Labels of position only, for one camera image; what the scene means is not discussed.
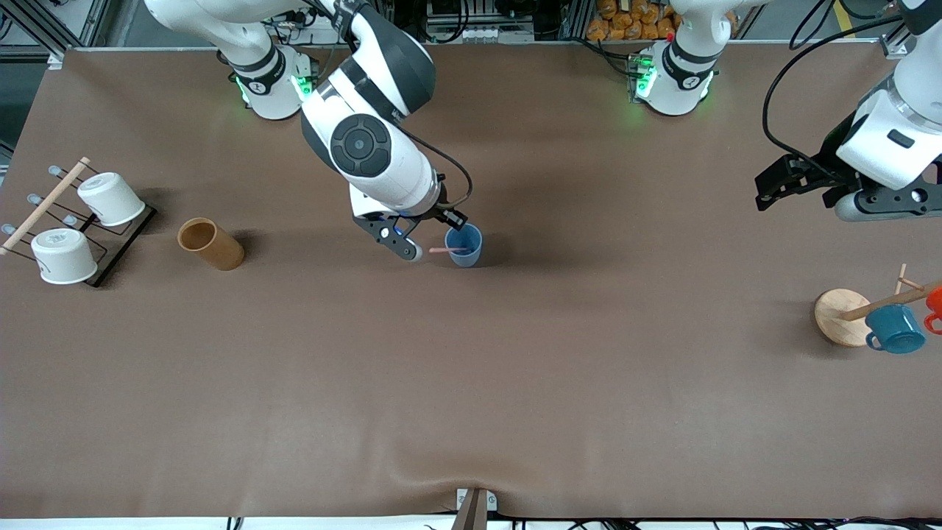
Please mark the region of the blue cup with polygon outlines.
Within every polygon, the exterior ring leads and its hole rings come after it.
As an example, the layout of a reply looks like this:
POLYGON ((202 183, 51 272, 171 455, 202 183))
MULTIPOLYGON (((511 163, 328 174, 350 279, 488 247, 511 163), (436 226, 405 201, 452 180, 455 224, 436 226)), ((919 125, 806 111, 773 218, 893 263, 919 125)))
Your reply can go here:
POLYGON ((464 268, 474 267, 481 257, 484 236, 477 226, 465 224, 461 230, 448 229, 445 232, 444 243, 446 248, 450 248, 448 255, 455 265, 464 268))

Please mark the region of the black wooden cup rack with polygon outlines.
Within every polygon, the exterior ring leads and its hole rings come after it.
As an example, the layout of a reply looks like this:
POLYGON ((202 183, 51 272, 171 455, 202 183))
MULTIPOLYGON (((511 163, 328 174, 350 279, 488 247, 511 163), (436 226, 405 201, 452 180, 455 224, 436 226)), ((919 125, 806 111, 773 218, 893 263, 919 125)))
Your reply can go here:
POLYGON ((99 173, 92 167, 91 160, 80 158, 68 171, 60 166, 50 166, 49 173, 57 178, 57 184, 47 194, 28 195, 27 202, 32 209, 26 218, 16 224, 0 225, 0 256, 19 256, 31 261, 38 268, 30 247, 30 242, 37 234, 55 228, 78 230, 84 233, 90 242, 91 254, 98 263, 98 271, 88 280, 77 284, 100 288, 132 245, 155 220, 156 208, 134 190, 146 204, 144 212, 127 224, 103 226, 77 194, 81 183, 99 173))

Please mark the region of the white paper cup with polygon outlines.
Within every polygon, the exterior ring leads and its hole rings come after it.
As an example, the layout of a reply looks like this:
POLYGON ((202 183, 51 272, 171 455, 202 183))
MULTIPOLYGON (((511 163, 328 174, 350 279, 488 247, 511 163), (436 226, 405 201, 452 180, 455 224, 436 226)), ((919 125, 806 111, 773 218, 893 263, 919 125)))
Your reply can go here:
POLYGON ((95 174, 79 185, 77 194, 103 226, 127 224, 146 208, 118 172, 95 174))
POLYGON ((40 278, 47 284, 68 285, 88 280, 98 271, 85 234, 71 228, 55 228, 37 234, 30 242, 40 278))

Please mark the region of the wooden mug tree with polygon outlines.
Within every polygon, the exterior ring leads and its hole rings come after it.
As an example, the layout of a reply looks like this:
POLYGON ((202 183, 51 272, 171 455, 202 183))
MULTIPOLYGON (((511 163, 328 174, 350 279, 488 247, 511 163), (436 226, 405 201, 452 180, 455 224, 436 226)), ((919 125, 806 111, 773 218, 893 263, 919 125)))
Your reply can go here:
POLYGON ((907 264, 899 266, 894 293, 876 301, 851 289, 831 289, 815 299, 812 319, 818 331, 831 345, 845 348, 864 347, 871 326, 865 318, 878 309, 889 305, 911 305, 927 299, 936 289, 942 289, 942 278, 927 283, 918 283, 906 278, 907 264))

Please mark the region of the brown cylindrical holder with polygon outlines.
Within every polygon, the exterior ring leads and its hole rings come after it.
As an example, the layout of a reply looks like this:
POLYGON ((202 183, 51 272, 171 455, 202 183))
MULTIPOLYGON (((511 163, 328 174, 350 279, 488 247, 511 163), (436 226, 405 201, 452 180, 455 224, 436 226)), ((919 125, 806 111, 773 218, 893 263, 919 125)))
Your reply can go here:
POLYGON ((232 271, 242 265, 245 258, 243 246, 208 218, 185 222, 177 232, 176 241, 186 252, 198 255, 219 271, 232 271))

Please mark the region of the teal mug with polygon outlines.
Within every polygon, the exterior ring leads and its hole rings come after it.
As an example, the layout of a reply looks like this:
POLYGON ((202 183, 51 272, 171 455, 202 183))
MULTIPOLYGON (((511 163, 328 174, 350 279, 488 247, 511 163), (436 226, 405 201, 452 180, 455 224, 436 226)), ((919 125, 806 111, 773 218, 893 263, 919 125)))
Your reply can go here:
POLYGON ((907 305, 885 305, 865 316, 871 332, 865 344, 874 351, 905 355, 921 349, 927 342, 914 312, 907 305))

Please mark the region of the white power strip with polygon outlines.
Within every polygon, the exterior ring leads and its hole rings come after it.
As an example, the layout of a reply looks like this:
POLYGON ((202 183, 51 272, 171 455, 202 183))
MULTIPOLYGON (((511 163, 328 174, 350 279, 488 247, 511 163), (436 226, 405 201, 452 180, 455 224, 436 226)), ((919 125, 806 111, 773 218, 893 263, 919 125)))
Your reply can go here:
POLYGON ((332 16, 315 7, 314 0, 304 0, 299 9, 283 13, 278 21, 278 31, 286 43, 297 46, 344 43, 344 37, 339 36, 333 27, 332 16))

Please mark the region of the orange bread pile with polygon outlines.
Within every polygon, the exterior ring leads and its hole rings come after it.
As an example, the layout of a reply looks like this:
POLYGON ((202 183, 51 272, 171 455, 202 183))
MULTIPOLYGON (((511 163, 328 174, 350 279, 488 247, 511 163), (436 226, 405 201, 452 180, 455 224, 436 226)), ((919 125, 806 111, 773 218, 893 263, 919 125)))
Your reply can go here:
POLYGON ((593 0, 595 14, 585 30, 588 41, 666 40, 683 18, 668 0, 593 0))

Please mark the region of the metal table clamp bracket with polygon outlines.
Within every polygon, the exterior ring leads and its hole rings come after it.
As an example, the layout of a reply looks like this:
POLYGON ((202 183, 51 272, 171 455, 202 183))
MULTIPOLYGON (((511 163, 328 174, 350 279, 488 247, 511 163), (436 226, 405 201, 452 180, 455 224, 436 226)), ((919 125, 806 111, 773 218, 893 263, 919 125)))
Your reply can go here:
POLYGON ((487 530, 489 516, 497 513, 497 496, 485 489, 458 489, 457 513, 451 530, 487 530))

